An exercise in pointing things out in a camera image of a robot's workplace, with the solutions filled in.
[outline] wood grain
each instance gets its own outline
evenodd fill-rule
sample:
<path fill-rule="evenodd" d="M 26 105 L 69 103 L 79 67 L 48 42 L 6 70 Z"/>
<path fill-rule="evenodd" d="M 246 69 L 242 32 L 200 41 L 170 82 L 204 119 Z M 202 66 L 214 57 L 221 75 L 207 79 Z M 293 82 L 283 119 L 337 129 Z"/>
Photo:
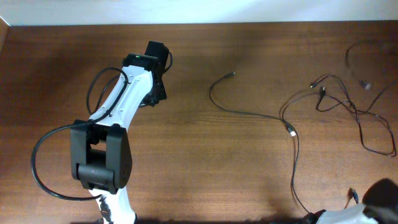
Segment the wood grain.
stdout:
<path fill-rule="evenodd" d="M 0 55 L 8 31 L 7 23 L 0 17 Z"/>
<path fill-rule="evenodd" d="M 87 119 L 85 96 L 95 73 L 144 53 L 149 40 L 174 55 L 165 75 L 167 100 L 139 109 L 129 129 L 133 168 L 127 185 L 141 218 L 243 221 L 302 217 L 290 191 L 294 143 L 277 121 L 224 113 L 208 99 L 209 86 L 228 108 L 277 115 L 282 104 L 321 74 L 346 82 L 365 108 L 397 77 L 397 55 L 353 52 L 369 91 L 347 76 L 343 56 L 357 40 L 397 37 L 398 22 L 10 27 L 0 57 L 0 219 L 2 223 L 78 223 L 100 217 L 94 202 L 67 202 L 41 191 L 30 171 L 31 150 L 45 132 Z M 381 65 L 386 72 L 381 72 Z M 93 94 L 109 74 L 99 81 Z M 332 82 L 327 91 L 341 97 Z M 398 134 L 398 90 L 374 112 Z M 307 208 L 338 210 L 350 187 L 360 197 L 381 178 L 398 181 L 398 162 L 361 147 L 358 127 L 342 108 L 317 113 L 317 97 L 287 112 L 300 133 L 296 190 Z M 325 107 L 332 102 L 325 102 Z M 387 151 L 387 131 L 364 118 L 366 143 Z M 38 172 L 51 189 L 88 196 L 70 174 L 69 132 L 44 143 Z"/>

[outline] robotic arm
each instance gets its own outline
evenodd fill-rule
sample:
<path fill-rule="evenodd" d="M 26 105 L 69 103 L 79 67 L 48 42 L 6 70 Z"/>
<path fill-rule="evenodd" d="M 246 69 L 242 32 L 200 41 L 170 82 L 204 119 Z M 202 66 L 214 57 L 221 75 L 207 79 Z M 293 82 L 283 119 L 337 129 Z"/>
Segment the robotic arm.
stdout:
<path fill-rule="evenodd" d="M 136 220 L 126 190 L 132 167 L 127 131 L 138 107 L 155 106 L 166 99 L 162 75 L 168 69 L 165 64 L 169 54 L 167 47 L 152 41 L 145 55 L 129 54 L 123 60 L 122 67 L 127 75 L 127 87 L 110 115 L 93 125 L 71 130 L 72 176 L 92 195 L 102 195 L 96 201 L 104 223 L 133 224 Z M 125 81 L 125 76 L 121 75 L 104 104 L 90 116 L 90 120 L 105 114 Z M 84 122 L 76 120 L 75 124 Z M 91 148 L 99 142 L 106 143 L 106 151 Z"/>

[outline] black wire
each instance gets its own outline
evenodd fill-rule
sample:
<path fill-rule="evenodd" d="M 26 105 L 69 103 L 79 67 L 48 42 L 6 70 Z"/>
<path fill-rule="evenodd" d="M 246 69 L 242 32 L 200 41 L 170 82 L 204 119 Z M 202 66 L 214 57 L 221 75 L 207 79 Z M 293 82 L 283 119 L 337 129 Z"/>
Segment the black wire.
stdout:
<path fill-rule="evenodd" d="M 93 89 L 93 87 L 90 86 L 90 89 L 88 90 L 87 96 L 86 96 L 87 111 L 88 111 L 88 113 L 89 113 L 90 115 L 92 115 L 93 113 L 95 113 L 95 112 L 98 110 L 98 108 L 100 107 L 100 104 L 101 104 L 102 97 L 104 97 L 104 94 L 105 94 L 105 92 L 106 92 L 106 89 L 108 89 L 108 87 L 110 86 L 110 84 L 112 84 L 112 82 L 115 81 L 116 79 L 118 79 L 119 77 L 120 77 L 120 75 L 116 75 L 115 77 L 111 78 L 111 79 L 107 82 L 107 84 L 106 84 L 105 87 L 103 88 L 103 90 L 102 90 L 102 92 L 101 92 L 101 94 L 100 94 L 100 96 L 99 96 L 99 98 L 98 98 L 97 104 L 96 104 L 95 109 L 94 109 L 93 112 L 90 111 L 90 104 L 89 104 L 89 102 L 88 102 L 88 99 L 90 98 L 91 91 L 92 91 L 92 89 Z"/>
<path fill-rule="evenodd" d="M 349 93 L 348 93 L 348 91 L 346 90 L 343 81 L 342 81 L 339 77 L 337 77 L 337 76 L 335 76 L 335 75 L 328 75 L 328 76 L 326 76 L 326 77 L 324 77 L 324 78 L 322 78 L 322 79 L 320 79 L 320 80 L 318 79 L 319 81 L 313 82 L 312 85 L 313 85 L 313 86 L 314 86 L 314 85 L 316 86 L 316 85 L 318 85 L 319 83 L 321 83 L 322 81 L 324 81 L 326 78 L 329 78 L 329 77 L 335 78 L 335 80 L 337 81 L 337 83 L 342 84 L 342 85 L 340 85 L 340 87 L 341 87 L 341 89 L 343 90 L 343 92 L 345 93 L 345 96 L 347 97 L 347 100 L 346 100 L 346 101 L 340 101 L 339 99 L 335 98 L 334 96 L 325 95 L 325 96 L 327 96 L 327 97 L 329 97 L 329 98 L 331 98 L 331 99 L 337 101 L 338 104 L 337 104 L 337 105 L 334 105 L 334 106 L 332 106 L 331 108 L 328 108 L 328 109 L 326 109 L 326 110 L 320 110 L 320 109 L 319 109 L 319 105 L 320 105 L 320 103 L 321 103 L 321 101 L 322 101 L 322 99 L 323 99 L 323 97 L 321 97 L 320 100 L 319 100 L 318 103 L 317 103 L 316 110 L 319 111 L 319 112 L 326 112 L 326 111 L 332 110 L 333 108 L 336 108 L 336 107 L 339 106 L 339 105 L 343 105 L 350 113 L 353 113 L 353 114 L 354 114 L 355 121 L 357 122 L 358 128 L 359 128 L 359 137 L 360 137 L 360 140 L 361 140 L 362 147 L 364 147 L 366 150 L 368 150 L 368 151 L 370 151 L 370 152 L 374 152 L 374 153 L 376 153 L 376 154 L 380 154 L 380 155 L 383 155 L 383 156 L 389 156 L 389 157 L 395 157 L 395 156 L 397 155 L 397 149 L 396 149 L 396 144 L 395 144 L 395 140 L 394 140 L 394 133 L 392 132 L 391 128 L 389 127 L 388 121 L 387 121 L 386 119 L 384 119 L 382 116 L 378 115 L 378 114 L 369 112 L 369 110 L 372 108 L 372 106 L 375 104 L 375 102 L 381 97 L 381 95 L 382 95 L 388 88 L 390 88 L 392 85 L 395 85 L 395 84 L 396 84 L 396 81 L 397 81 L 397 80 L 394 80 L 394 81 L 393 81 L 392 83 L 390 83 L 388 86 L 386 86 L 385 88 L 383 88 L 383 90 L 382 90 L 379 94 L 377 94 L 377 97 L 375 97 L 375 99 L 372 101 L 372 103 L 371 103 L 371 105 L 368 107 L 368 109 L 365 110 L 365 111 L 363 111 L 363 110 L 358 110 L 358 109 L 356 108 L 355 104 L 351 101 L 351 99 L 350 99 L 350 97 L 349 97 Z M 350 105 L 350 107 L 352 107 L 353 111 L 352 111 L 348 106 L 346 106 L 345 103 L 349 103 L 349 105 Z M 377 150 L 374 150 L 374 149 L 371 149 L 371 148 L 365 146 L 364 140 L 363 140 L 362 126 L 361 126 L 361 122 L 360 122 L 360 120 L 359 120 L 359 116 L 360 116 L 360 115 L 364 115 L 364 114 L 369 114 L 369 115 L 371 115 L 371 116 L 375 116 L 376 118 L 381 119 L 381 120 L 383 120 L 384 122 L 386 122 L 386 124 L 383 124 L 383 125 L 387 128 L 388 132 L 390 133 L 390 137 L 391 137 L 391 141 L 392 141 L 392 151 L 391 151 L 391 152 L 389 152 L 389 153 L 380 152 L 380 151 L 377 151 Z"/>
<path fill-rule="evenodd" d="M 398 44 L 398 41 L 396 41 L 396 40 L 359 40 L 359 41 L 356 41 L 355 43 L 351 44 L 351 45 L 346 49 L 346 53 L 345 53 L 345 57 L 344 57 L 345 66 L 346 66 L 346 68 L 349 70 L 349 74 L 350 74 L 354 79 L 356 79 L 357 81 L 361 81 L 361 80 L 359 80 L 359 79 L 356 77 L 356 75 L 355 75 L 353 69 L 351 68 L 352 66 L 351 66 L 351 62 L 350 62 L 350 59 L 349 59 L 349 53 L 350 53 L 356 46 L 359 46 L 359 45 L 378 45 L 378 47 L 381 48 L 383 44 L 388 44 L 388 43 Z M 370 108 L 372 107 L 372 105 L 374 104 L 374 102 L 375 102 L 377 99 L 378 99 L 378 96 L 377 96 L 377 97 L 374 99 L 374 101 L 371 103 L 371 105 L 370 105 L 370 107 L 367 109 L 367 111 L 370 110 Z"/>
<path fill-rule="evenodd" d="M 398 41 L 396 41 L 396 40 L 360 40 L 360 41 L 357 41 L 357 42 L 351 44 L 351 45 L 347 48 L 346 53 L 345 53 L 345 65 L 346 65 L 346 68 L 351 69 L 351 62 L 349 61 L 349 53 L 350 53 L 351 50 L 352 50 L 353 48 L 355 48 L 356 46 L 361 45 L 361 44 L 364 44 L 364 45 L 366 45 L 366 44 L 377 44 L 377 45 L 380 45 L 380 44 L 385 44 L 385 43 L 395 43 L 395 44 L 398 44 Z M 381 90 L 379 94 L 377 94 L 377 96 L 375 97 L 375 99 L 373 99 L 372 103 L 369 105 L 369 107 L 367 108 L 367 110 L 364 111 L 364 113 L 365 113 L 365 112 L 368 112 L 368 111 L 373 107 L 373 105 L 375 104 L 375 102 L 379 99 L 379 97 L 380 97 L 386 90 L 388 90 L 391 86 L 395 85 L 395 84 L 397 83 L 397 81 L 398 81 L 398 78 L 395 79 L 393 82 L 391 82 L 388 86 L 384 87 L 384 89 Z"/>
<path fill-rule="evenodd" d="M 124 93 L 124 91 L 125 91 L 125 89 L 127 87 L 127 84 L 129 84 L 129 83 L 128 83 L 128 77 L 127 77 L 126 73 L 123 70 L 121 70 L 120 68 L 114 68 L 114 67 L 108 67 L 108 68 L 105 68 L 102 71 L 100 71 L 95 76 L 95 79 L 94 79 L 93 83 L 96 81 L 96 79 L 98 79 L 98 77 L 100 75 L 102 75 L 104 72 L 109 71 L 109 70 L 119 71 L 119 72 L 121 72 L 123 74 L 123 76 L 125 78 L 124 85 L 123 85 L 121 91 L 119 92 L 119 95 L 116 97 L 115 101 L 109 107 L 109 109 L 106 110 L 105 113 L 103 115 L 101 115 L 97 119 L 89 120 L 89 121 L 87 121 L 85 123 L 81 123 L 81 124 L 69 124 L 69 125 L 61 126 L 59 128 L 56 128 L 56 129 L 53 129 L 53 130 L 49 131 L 43 137 L 41 137 L 39 139 L 39 141 L 37 141 L 35 147 L 33 148 L 32 155 L 30 157 L 30 168 L 32 169 L 33 177 L 34 177 L 35 181 L 38 183 L 39 187 L 42 190 L 44 190 L 45 192 L 47 192 L 48 194 L 50 194 L 50 195 L 52 195 L 54 197 L 57 197 L 57 198 L 60 198 L 60 199 L 64 199 L 64 200 L 72 200 L 72 201 L 87 201 L 87 200 L 94 200 L 94 199 L 100 198 L 102 196 L 102 195 L 97 195 L 97 196 L 94 196 L 94 197 L 71 197 L 71 196 L 62 195 L 60 193 L 54 192 L 53 190 L 50 190 L 47 186 L 45 186 L 43 184 L 43 182 L 40 180 L 39 176 L 37 175 L 37 171 L 36 171 L 36 154 L 37 154 L 37 151 L 39 150 L 40 145 L 48 137 L 50 137 L 51 135 L 53 135 L 53 134 L 55 134 L 55 133 L 57 133 L 59 131 L 65 130 L 65 129 L 79 128 L 79 127 L 82 127 L 82 126 L 89 126 L 91 124 L 95 124 L 98 121 L 101 121 L 102 119 L 106 118 L 107 116 L 109 116 L 111 114 L 111 111 L 117 105 L 118 101 L 122 97 L 122 95 L 123 95 L 123 93 Z"/>
<path fill-rule="evenodd" d="M 223 110 L 223 111 L 225 111 L 225 112 L 234 113 L 234 114 L 240 114 L 240 115 L 260 116 L 260 117 L 267 118 L 267 119 L 274 119 L 274 120 L 277 120 L 277 121 L 280 121 L 280 122 L 284 123 L 284 124 L 286 125 L 287 128 L 292 128 L 292 130 L 296 133 L 296 138 L 297 138 L 297 153 L 296 153 L 296 155 L 295 155 L 295 159 L 294 159 L 294 163 L 293 163 L 293 171 L 292 171 L 292 178 L 291 178 L 291 181 L 290 181 L 290 187 L 291 187 L 291 189 L 292 189 L 292 191 L 293 191 L 293 193 L 294 193 L 294 195 L 295 195 L 295 198 L 297 199 L 298 203 L 301 205 L 301 207 L 302 207 L 307 213 L 310 213 L 310 212 L 307 210 L 307 208 L 305 208 L 305 206 L 303 205 L 303 203 L 300 201 L 299 196 L 297 195 L 296 190 L 295 190 L 295 187 L 294 187 L 294 177 L 295 177 L 295 173 L 296 173 L 296 169 L 297 169 L 297 161 L 298 161 L 298 159 L 299 159 L 299 154 L 300 154 L 300 138 L 299 138 L 299 132 L 293 127 L 293 125 L 291 125 L 291 124 L 290 124 L 288 121 L 286 121 L 285 119 L 281 119 L 281 118 L 278 118 L 278 117 L 276 117 L 276 116 L 272 116 L 272 115 L 268 115 L 268 114 L 259 114 L 259 113 L 252 113 L 252 112 L 246 112 L 246 111 L 229 110 L 229 109 L 226 109 L 226 108 L 222 107 L 221 105 L 217 104 L 217 103 L 214 101 L 213 97 L 211 96 L 211 93 L 212 93 L 212 91 L 213 91 L 213 89 L 214 89 L 214 86 L 215 86 L 217 83 L 219 83 L 220 81 L 224 80 L 225 78 L 233 77 L 234 75 L 235 75 L 235 73 L 234 73 L 234 72 L 231 72 L 231 73 L 229 73 L 229 74 L 227 74 L 227 75 L 221 77 L 220 79 L 218 79 L 217 81 L 215 81 L 215 82 L 210 86 L 210 89 L 209 89 L 209 98 L 210 98 L 210 101 L 211 101 L 215 106 L 217 106 L 219 109 L 221 109 L 221 110 Z"/>
<path fill-rule="evenodd" d="M 285 108 L 285 106 L 287 104 L 290 103 L 290 101 L 292 101 L 294 98 L 296 98 L 297 96 L 301 95 L 302 93 L 312 93 L 313 90 L 300 90 L 298 92 L 296 92 L 295 94 L 293 94 L 292 96 L 289 97 L 289 99 L 287 99 L 287 101 L 279 108 L 279 117 L 282 118 L 282 110 Z"/>
<path fill-rule="evenodd" d="M 388 122 L 385 118 L 383 118 L 382 116 L 380 116 L 380 115 L 378 115 L 378 114 L 374 114 L 374 113 L 370 113 L 370 112 L 365 112 L 365 111 L 363 111 L 362 114 L 358 114 L 358 111 L 359 111 L 359 110 L 351 111 L 351 109 L 350 109 L 348 106 L 346 106 L 346 105 L 344 104 L 344 101 L 340 101 L 339 99 L 335 98 L 334 96 L 330 96 L 330 95 L 325 95 L 325 96 L 326 96 L 326 97 L 329 97 L 329 98 L 331 98 L 331 99 L 333 99 L 333 100 L 335 100 L 335 101 L 338 102 L 338 104 L 335 105 L 335 106 L 333 106 L 333 108 L 336 107 L 336 106 L 338 106 L 338 105 L 343 105 L 343 106 L 345 107 L 345 109 L 347 109 L 350 113 L 354 113 L 354 114 L 356 115 L 356 122 L 357 122 L 358 128 L 359 128 L 359 137 L 360 137 L 360 139 L 361 139 L 362 147 L 364 147 L 364 148 L 365 148 L 366 150 L 368 150 L 368 151 L 371 151 L 371 152 L 374 152 L 374 153 L 376 153 L 376 154 L 380 154 L 380 155 L 383 155 L 383 156 L 395 157 L 395 156 L 397 155 L 397 149 L 396 149 L 396 144 L 395 144 L 395 140 L 394 140 L 394 133 L 392 132 L 392 130 L 391 130 L 390 126 L 389 126 L 389 122 Z M 320 111 L 320 112 L 329 111 L 329 110 L 321 111 L 321 110 L 318 109 L 318 106 L 319 106 L 319 104 L 320 104 L 321 101 L 322 101 L 322 100 L 320 100 L 320 101 L 318 102 L 318 104 L 317 104 L 317 110 Z M 386 124 L 383 124 L 383 125 L 384 125 L 384 127 L 387 128 L 388 132 L 390 133 L 390 137 L 391 137 L 391 141 L 392 141 L 392 151 L 391 151 L 391 152 L 388 152 L 388 153 L 386 153 L 386 152 L 380 152 L 380 151 L 376 151 L 376 150 L 374 150 L 374 149 L 370 149 L 370 148 L 368 148 L 367 146 L 365 146 L 364 140 L 363 140 L 362 126 L 361 126 L 361 122 L 360 122 L 360 120 L 359 120 L 359 116 L 364 115 L 364 114 L 369 114 L 369 115 L 371 115 L 371 116 L 375 116 L 376 118 L 381 119 L 381 120 L 383 120 L 384 122 L 386 122 Z"/>
<path fill-rule="evenodd" d="M 169 66 L 164 70 L 163 74 L 165 74 L 165 73 L 172 67 L 172 65 L 173 65 L 173 55 L 172 55 L 171 52 L 169 52 L 169 55 L 170 55 L 170 64 L 169 64 Z"/>
<path fill-rule="evenodd" d="M 297 193 L 296 193 L 296 191 L 295 191 L 295 187 L 294 187 L 295 172 L 296 172 L 296 170 L 297 170 L 297 161 L 298 161 L 298 159 L 299 159 L 299 153 L 300 153 L 300 138 L 299 138 L 299 133 L 298 133 L 297 130 L 293 127 L 293 125 L 291 125 L 291 124 L 285 119 L 285 116 L 284 116 L 284 115 L 285 115 L 285 112 L 286 112 L 287 108 L 288 108 L 290 105 L 292 105 L 292 104 L 294 104 L 294 103 L 296 103 L 296 102 L 298 102 L 298 101 L 300 101 L 300 100 L 302 100 L 302 99 L 304 99 L 304 98 L 306 98 L 306 97 L 308 97 L 308 96 L 319 95 L 319 93 L 314 93 L 314 92 L 312 92 L 312 93 L 306 93 L 306 94 L 301 95 L 301 96 L 298 96 L 298 97 L 296 97 L 296 98 L 294 98 L 294 97 L 289 98 L 288 102 L 286 102 L 286 103 L 280 108 L 280 110 L 279 110 L 279 116 L 280 116 L 280 118 L 277 118 L 277 117 L 271 116 L 271 115 L 267 115 L 267 114 L 259 114 L 259 113 L 245 112 L 245 111 L 229 110 L 229 109 L 226 109 L 226 108 L 222 107 L 221 105 L 217 104 L 217 103 L 214 101 L 214 99 L 213 99 L 213 97 L 212 97 L 211 94 L 212 94 L 212 91 L 213 91 L 214 86 L 215 86 L 216 84 L 218 84 L 220 81 L 224 80 L 225 78 L 229 78 L 229 77 L 232 77 L 232 76 L 234 76 L 234 75 L 235 75 L 234 72 L 233 72 L 233 73 L 229 73 L 229 74 L 227 74 L 227 75 L 221 77 L 221 78 L 218 79 L 217 81 L 215 81 L 215 82 L 210 86 L 210 89 L 209 89 L 209 98 L 210 98 L 210 101 L 211 101 L 215 106 L 217 106 L 219 109 L 221 109 L 221 110 L 223 110 L 223 111 L 225 111 L 225 112 L 234 113 L 234 114 L 241 114 L 241 115 L 261 116 L 261 117 L 263 117 L 263 118 L 268 118 L 268 119 L 274 119 L 274 120 L 281 121 L 282 123 L 284 123 L 284 124 L 286 125 L 287 128 L 290 127 L 290 128 L 292 128 L 292 129 L 296 132 L 296 137 L 297 137 L 297 153 L 296 153 L 295 158 L 294 158 L 294 165 L 293 165 L 293 171 L 292 171 L 292 178 L 291 178 L 291 182 L 290 182 L 290 187 L 291 187 L 291 189 L 292 189 L 292 191 L 293 191 L 293 193 L 294 193 L 294 195 L 295 195 L 295 198 L 297 199 L 298 203 L 302 206 L 302 208 L 303 208 L 307 213 L 309 213 L 309 211 L 305 208 L 305 206 L 303 205 L 303 203 L 300 201 L 300 199 L 299 199 L 299 197 L 298 197 L 298 195 L 297 195 Z M 393 84 L 395 84 L 396 81 L 392 82 L 390 85 L 388 85 L 387 87 L 385 87 L 385 88 L 377 95 L 377 97 L 373 100 L 373 102 L 371 103 L 371 105 L 369 106 L 369 108 L 368 108 L 366 111 L 362 111 L 362 110 L 358 110 L 358 109 L 356 108 L 356 105 L 351 101 L 351 98 L 349 97 L 349 93 L 348 93 L 347 87 L 345 86 L 344 82 L 343 82 L 339 77 L 337 77 L 336 75 L 331 75 L 331 74 L 323 75 L 323 76 L 319 77 L 315 82 L 313 82 L 313 83 L 311 84 L 311 86 L 312 86 L 312 87 L 315 87 L 315 86 L 317 86 L 319 83 L 321 83 L 322 81 L 326 80 L 327 78 L 333 78 L 333 79 L 335 79 L 335 81 L 336 81 L 337 84 L 340 86 L 341 90 L 343 91 L 343 93 L 345 94 L 345 96 L 347 97 L 348 100 L 340 101 L 339 99 L 337 99 L 337 98 L 335 98 L 335 97 L 333 97 L 333 96 L 324 95 L 324 96 L 329 97 L 329 98 L 331 98 L 331 99 L 333 99 L 333 100 L 336 100 L 338 103 L 337 103 L 336 105 L 332 106 L 331 108 L 328 108 L 328 109 L 325 109 L 325 110 L 320 110 L 320 109 L 319 109 L 319 106 L 320 106 L 320 103 L 322 102 L 322 99 L 323 99 L 323 97 L 324 97 L 324 96 L 322 96 L 322 97 L 320 98 L 320 100 L 318 101 L 318 103 L 317 103 L 316 109 L 317 109 L 318 111 L 320 111 L 320 112 L 326 112 L 326 111 L 330 111 L 330 110 L 336 108 L 336 107 L 339 106 L 339 105 L 343 105 L 348 111 L 350 111 L 351 113 L 354 113 L 354 114 L 355 114 L 355 120 L 356 120 L 356 122 L 358 123 L 359 134 L 360 134 L 360 138 L 361 138 L 361 144 L 363 145 L 363 147 L 364 147 L 365 149 L 367 149 L 367 150 L 369 150 L 369 151 L 371 151 L 371 152 L 375 152 L 375 153 L 377 153 L 377 154 L 381 154 L 381 155 L 389 156 L 389 157 L 395 157 L 395 156 L 397 155 L 396 144 L 395 144 L 393 132 L 392 132 L 390 126 L 389 126 L 388 121 L 387 121 L 386 119 L 384 119 L 382 116 L 378 115 L 378 114 L 374 114 L 374 113 L 369 112 L 369 110 L 370 110 L 370 108 L 373 106 L 373 104 L 380 98 L 380 96 L 381 96 L 388 88 L 390 88 Z M 350 106 L 352 109 L 354 109 L 354 111 L 352 111 L 352 110 L 350 109 L 350 107 L 348 107 L 347 105 L 345 105 L 345 103 L 349 103 L 349 106 Z M 392 139 L 393 150 L 392 150 L 390 153 L 384 153 L 384 152 L 375 151 L 375 150 L 372 150 L 372 149 L 370 149 L 370 148 L 368 148 L 368 147 L 366 147 L 366 146 L 364 145 L 363 134 L 362 134 L 362 127 L 361 127 L 361 123 L 360 123 L 360 121 L 359 121 L 359 116 L 360 116 L 360 115 L 364 115 L 364 114 L 370 114 L 370 115 L 375 116 L 376 118 L 378 118 L 381 122 L 382 122 L 382 121 L 385 122 L 385 123 L 382 122 L 382 124 L 388 129 L 388 131 L 390 132 L 390 135 L 391 135 L 391 139 Z"/>

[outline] wooden table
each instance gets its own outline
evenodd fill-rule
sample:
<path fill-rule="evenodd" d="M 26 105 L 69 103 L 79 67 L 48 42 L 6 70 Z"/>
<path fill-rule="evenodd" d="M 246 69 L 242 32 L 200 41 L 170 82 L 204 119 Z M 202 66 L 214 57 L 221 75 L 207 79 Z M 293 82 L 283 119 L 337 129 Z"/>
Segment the wooden table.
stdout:
<path fill-rule="evenodd" d="M 290 191 L 294 142 L 278 121 L 228 114 L 213 106 L 209 86 L 220 83 L 224 106 L 278 115 L 282 104 L 324 73 L 339 75 L 360 108 L 397 77 L 397 55 L 353 51 L 362 90 L 347 75 L 346 48 L 357 40 L 393 39 L 398 22 L 10 27 L 0 57 L 0 219 L 2 223 L 76 223 L 100 217 L 94 202 L 69 202 L 40 190 L 30 170 L 39 137 L 74 119 L 88 119 L 85 97 L 95 73 L 118 67 L 128 53 L 143 54 L 149 40 L 165 43 L 174 65 L 164 76 L 167 100 L 139 109 L 129 129 L 133 167 L 127 185 L 141 218 L 243 221 L 302 217 Z M 93 92 L 98 96 L 103 77 Z M 328 93 L 342 97 L 333 82 Z M 398 133 L 398 88 L 373 111 Z M 383 177 L 398 181 L 397 159 L 362 148 L 358 126 L 343 108 L 315 111 L 318 97 L 287 112 L 300 133 L 296 190 L 307 208 L 339 210 L 350 187 L 362 197 Z M 324 107 L 333 102 L 325 102 Z M 388 132 L 363 118 L 365 141 L 388 151 Z M 44 143 L 38 172 L 51 189 L 89 196 L 70 173 L 69 132 Z"/>

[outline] cable connector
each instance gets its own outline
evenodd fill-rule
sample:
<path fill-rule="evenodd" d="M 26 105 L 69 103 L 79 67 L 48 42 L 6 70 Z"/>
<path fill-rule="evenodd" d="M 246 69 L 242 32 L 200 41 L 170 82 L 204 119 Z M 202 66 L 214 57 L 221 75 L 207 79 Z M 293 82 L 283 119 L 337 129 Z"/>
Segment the cable connector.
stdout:
<path fill-rule="evenodd" d="M 371 84 L 370 83 L 368 83 L 367 81 L 364 81 L 364 80 L 360 80 L 359 81 L 359 84 L 361 85 L 361 87 L 364 89 L 364 90 L 370 90 L 371 89 Z"/>
<path fill-rule="evenodd" d="M 318 84 L 317 83 L 311 83 L 310 88 L 315 88 Z"/>
<path fill-rule="evenodd" d="M 326 95 L 326 88 L 321 86 L 319 88 L 319 95 L 321 96 L 321 99 Z"/>
<path fill-rule="evenodd" d="M 223 78 L 231 78 L 236 74 L 236 72 L 230 72 L 228 74 L 226 74 Z"/>
<path fill-rule="evenodd" d="M 359 203 L 358 194 L 357 194 L 356 191 L 355 191 L 354 189 L 352 189 L 352 188 L 350 188 L 349 190 L 351 191 L 351 194 L 352 194 L 352 196 L 353 196 L 353 198 L 354 198 L 355 203 L 358 204 L 358 203 Z"/>
<path fill-rule="evenodd" d="M 286 130 L 289 132 L 289 134 L 294 137 L 297 135 L 297 133 L 293 130 L 292 127 L 290 127 L 289 125 L 286 126 Z"/>

